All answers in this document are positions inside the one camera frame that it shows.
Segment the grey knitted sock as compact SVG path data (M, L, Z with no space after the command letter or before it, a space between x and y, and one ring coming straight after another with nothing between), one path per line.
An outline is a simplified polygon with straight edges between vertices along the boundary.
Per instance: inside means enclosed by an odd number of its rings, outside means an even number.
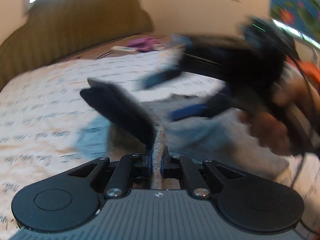
M197 96L172 95L163 100L139 102L120 86L96 79L80 91L82 99L110 122L107 149L113 157L153 150L152 161L160 163L160 150L191 158L219 161L242 171L274 180L289 162L270 150L258 146L236 117L228 110L208 119L191 117L169 120L170 110L201 102Z

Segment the purple cloth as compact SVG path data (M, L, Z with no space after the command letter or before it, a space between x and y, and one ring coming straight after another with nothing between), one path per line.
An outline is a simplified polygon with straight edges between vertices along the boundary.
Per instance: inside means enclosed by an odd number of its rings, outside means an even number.
M127 46L136 49L138 52L149 52L153 51L154 46L158 44L160 44L159 40L153 37L144 37L129 41Z

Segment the white remote control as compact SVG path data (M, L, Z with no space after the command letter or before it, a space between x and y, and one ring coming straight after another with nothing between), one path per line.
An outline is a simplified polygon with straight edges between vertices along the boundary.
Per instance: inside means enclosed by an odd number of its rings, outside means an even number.
M124 47L124 46L112 46L111 51L117 54L135 54L138 52L136 48Z

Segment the colourful floral curtain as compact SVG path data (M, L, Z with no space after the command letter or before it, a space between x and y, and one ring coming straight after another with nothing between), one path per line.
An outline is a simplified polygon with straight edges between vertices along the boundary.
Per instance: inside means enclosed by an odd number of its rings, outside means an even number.
M319 0L270 0L270 16L319 42Z

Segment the olive ribbed headboard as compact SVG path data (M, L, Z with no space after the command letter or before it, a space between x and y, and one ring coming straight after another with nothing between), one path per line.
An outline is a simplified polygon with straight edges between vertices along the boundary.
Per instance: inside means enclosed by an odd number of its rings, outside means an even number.
M1 87L92 46L151 31L139 0L36 0L27 22L1 44Z

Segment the white bedspread with script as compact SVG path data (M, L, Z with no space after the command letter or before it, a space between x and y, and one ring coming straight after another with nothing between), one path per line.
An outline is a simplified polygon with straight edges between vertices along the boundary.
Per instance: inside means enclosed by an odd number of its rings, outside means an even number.
M1 239L18 229L11 212L14 195L25 186L95 158L118 160L121 150L107 140L110 123L80 96L88 78L114 82L163 121L171 154L194 161L215 159L229 166L293 186L304 198L303 222L319 229L319 158L280 157L259 147L231 109L214 119L168 122L167 114L199 103L219 91L219 80L194 74L151 90L141 79L168 61L166 53L118 59L74 60L26 72L1 91Z

